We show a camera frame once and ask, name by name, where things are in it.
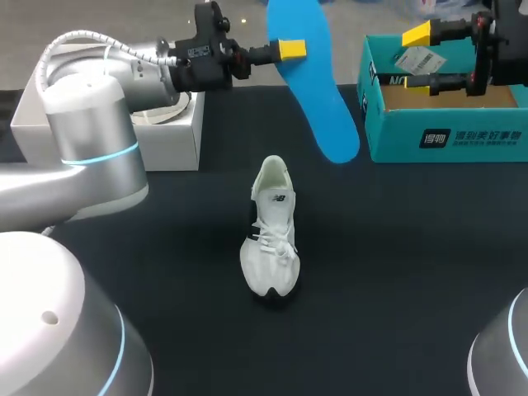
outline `blue insole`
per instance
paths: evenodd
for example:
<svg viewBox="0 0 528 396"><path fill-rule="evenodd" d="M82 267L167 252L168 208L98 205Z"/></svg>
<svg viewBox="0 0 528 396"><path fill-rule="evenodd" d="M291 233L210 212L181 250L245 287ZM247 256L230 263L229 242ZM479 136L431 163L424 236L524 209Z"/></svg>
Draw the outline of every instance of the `blue insole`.
<svg viewBox="0 0 528 396"><path fill-rule="evenodd" d="M350 161L360 141L333 78L332 37L318 0L269 0L267 31L269 40L306 41L306 59L276 64L277 70L301 105L324 155L334 163Z"/></svg>

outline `shoelace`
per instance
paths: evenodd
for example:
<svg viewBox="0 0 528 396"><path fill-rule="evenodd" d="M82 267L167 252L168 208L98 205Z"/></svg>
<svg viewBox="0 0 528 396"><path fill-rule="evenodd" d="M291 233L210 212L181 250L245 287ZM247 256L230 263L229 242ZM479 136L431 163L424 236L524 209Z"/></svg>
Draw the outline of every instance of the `shoelace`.
<svg viewBox="0 0 528 396"><path fill-rule="evenodd" d="M258 237L263 252L275 253L279 262L284 265L288 263L288 258L295 259L297 257L297 248L288 241L291 225L284 233L279 233L271 229L262 220L257 219L257 227L261 229L261 233L253 234L253 236Z"/></svg>

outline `price tag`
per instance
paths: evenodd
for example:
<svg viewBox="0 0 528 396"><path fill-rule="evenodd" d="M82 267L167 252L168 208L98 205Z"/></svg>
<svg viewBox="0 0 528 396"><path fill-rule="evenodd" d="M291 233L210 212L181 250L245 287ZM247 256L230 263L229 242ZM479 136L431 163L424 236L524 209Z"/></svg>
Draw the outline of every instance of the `price tag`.
<svg viewBox="0 0 528 396"><path fill-rule="evenodd" d="M436 73L447 61L426 47L410 47L396 62L396 66L415 76Z"/></svg>

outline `teal shoebox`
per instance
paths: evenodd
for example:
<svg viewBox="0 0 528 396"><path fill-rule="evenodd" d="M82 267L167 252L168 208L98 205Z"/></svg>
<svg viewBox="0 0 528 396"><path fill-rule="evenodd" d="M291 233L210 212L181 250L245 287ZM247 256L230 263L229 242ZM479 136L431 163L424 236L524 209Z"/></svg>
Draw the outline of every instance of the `teal shoebox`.
<svg viewBox="0 0 528 396"><path fill-rule="evenodd" d="M428 49L446 59L438 73L474 69L470 40ZM357 95L375 162L528 161L528 88L490 86L482 97L467 97L465 91L429 97L403 86L410 74L396 63L406 50L401 36L365 38Z"/></svg>

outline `black sole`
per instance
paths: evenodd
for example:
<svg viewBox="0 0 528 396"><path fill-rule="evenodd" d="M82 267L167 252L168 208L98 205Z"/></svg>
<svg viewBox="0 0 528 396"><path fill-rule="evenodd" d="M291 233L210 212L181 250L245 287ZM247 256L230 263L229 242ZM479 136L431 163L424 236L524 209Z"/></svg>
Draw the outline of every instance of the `black sole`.
<svg viewBox="0 0 528 396"><path fill-rule="evenodd" d="M263 304L268 308L272 309L281 309L284 308L286 305L290 304L299 293L299 289L301 287L301 273L299 273L299 277L297 278L297 282L295 282L294 288L291 290L290 293L288 293L285 296L279 295L277 291L271 287L265 295L258 295L253 290L251 290L253 299L257 301L259 304Z"/></svg>

